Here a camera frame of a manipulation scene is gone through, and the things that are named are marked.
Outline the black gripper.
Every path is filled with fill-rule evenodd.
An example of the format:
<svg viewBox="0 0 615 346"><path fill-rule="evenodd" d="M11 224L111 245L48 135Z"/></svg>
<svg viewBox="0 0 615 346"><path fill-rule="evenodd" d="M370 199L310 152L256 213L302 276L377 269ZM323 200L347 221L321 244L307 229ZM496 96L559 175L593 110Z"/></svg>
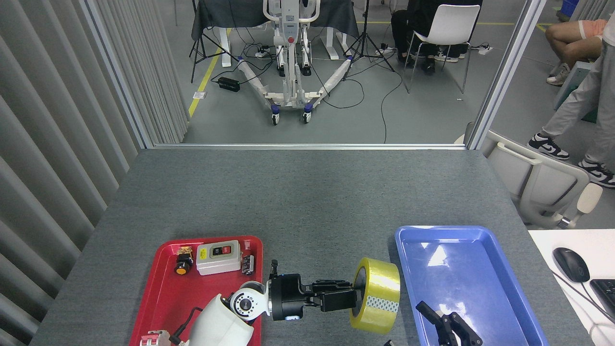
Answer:
<svg viewBox="0 0 615 346"><path fill-rule="evenodd" d="M275 321L301 319L305 305L330 312L354 309L357 304L356 290L345 280L317 280L303 285L298 273L270 274L268 289L271 316ZM384 346L394 346L394 343L387 340Z"/></svg>

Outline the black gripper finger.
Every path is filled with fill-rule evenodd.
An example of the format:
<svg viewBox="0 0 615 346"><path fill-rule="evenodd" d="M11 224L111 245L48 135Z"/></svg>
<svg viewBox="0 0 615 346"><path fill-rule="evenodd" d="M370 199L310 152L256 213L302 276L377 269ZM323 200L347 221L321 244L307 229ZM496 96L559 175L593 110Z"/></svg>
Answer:
<svg viewBox="0 0 615 346"><path fill-rule="evenodd" d="M439 315L424 301L416 305L417 311L435 326L440 346L482 346L483 339L457 312Z"/></svg>

